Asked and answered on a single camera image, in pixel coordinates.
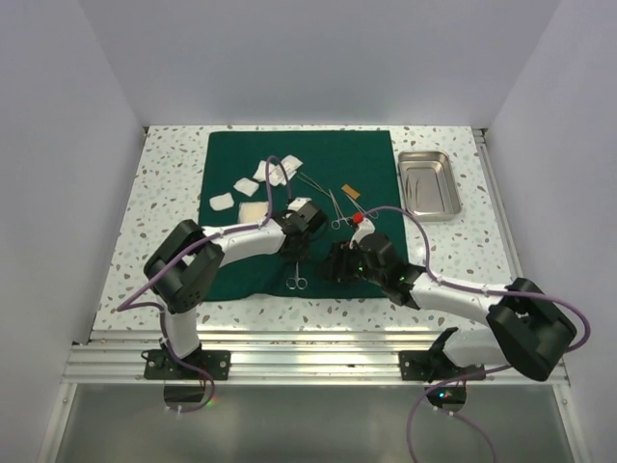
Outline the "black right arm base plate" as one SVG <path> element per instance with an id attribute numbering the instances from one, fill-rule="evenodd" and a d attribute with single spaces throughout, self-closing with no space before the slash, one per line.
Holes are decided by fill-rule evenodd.
<path id="1" fill-rule="evenodd" d="M 456 367 L 444 354 L 422 350 L 400 351 L 398 366 L 404 381 L 433 383 L 461 376 L 467 380 L 482 380 L 486 377 L 482 366 Z"/>

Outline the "curved tip steel tweezers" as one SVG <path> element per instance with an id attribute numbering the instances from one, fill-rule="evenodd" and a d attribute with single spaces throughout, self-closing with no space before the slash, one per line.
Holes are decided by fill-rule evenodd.
<path id="1" fill-rule="evenodd" d="M 421 177 L 415 177 L 409 180 L 409 193 L 411 199 L 415 202 L 415 208 L 421 209 L 422 205 L 422 183 Z"/>

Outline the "steel surgical scissors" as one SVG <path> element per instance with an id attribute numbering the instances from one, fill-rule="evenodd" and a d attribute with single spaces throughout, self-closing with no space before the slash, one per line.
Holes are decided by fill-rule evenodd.
<path id="1" fill-rule="evenodd" d="M 300 262 L 294 263 L 293 274 L 286 280 L 286 287 L 290 290 L 304 290 L 308 287 L 308 280 L 300 274 Z"/>

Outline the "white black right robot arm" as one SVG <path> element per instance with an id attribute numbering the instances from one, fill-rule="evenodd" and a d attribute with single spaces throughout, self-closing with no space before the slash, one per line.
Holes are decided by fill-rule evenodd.
<path id="1" fill-rule="evenodd" d="M 478 323 L 471 331 L 447 328 L 426 352 L 406 356 L 427 382 L 482 375 L 487 365 L 509 365 L 529 379 L 545 381 L 577 334 L 570 319 L 529 280 L 518 278 L 505 287 L 435 281 L 427 268 L 399 256 L 381 232 L 333 244 L 318 273 L 330 283 L 371 283 L 398 306 Z"/>

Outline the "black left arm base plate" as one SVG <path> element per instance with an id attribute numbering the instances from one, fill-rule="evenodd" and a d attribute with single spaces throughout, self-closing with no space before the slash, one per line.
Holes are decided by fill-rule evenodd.
<path id="1" fill-rule="evenodd" d="M 160 348 L 143 351 L 141 357 L 146 361 L 147 380 L 197 380 L 205 371 L 213 380 L 225 381 L 231 366 L 227 350 L 198 349 L 177 361 L 168 350 Z"/>

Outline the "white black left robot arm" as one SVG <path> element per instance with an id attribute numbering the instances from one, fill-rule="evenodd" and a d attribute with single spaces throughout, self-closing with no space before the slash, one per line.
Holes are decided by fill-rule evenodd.
<path id="1" fill-rule="evenodd" d="M 305 259 L 326 219 L 315 202 L 301 198 L 250 223 L 209 228 L 185 220 L 177 225 L 144 267 L 152 292 L 163 302 L 162 331 L 171 350 L 167 368 L 182 379 L 198 372 L 196 307 L 220 268 L 257 256 Z"/>

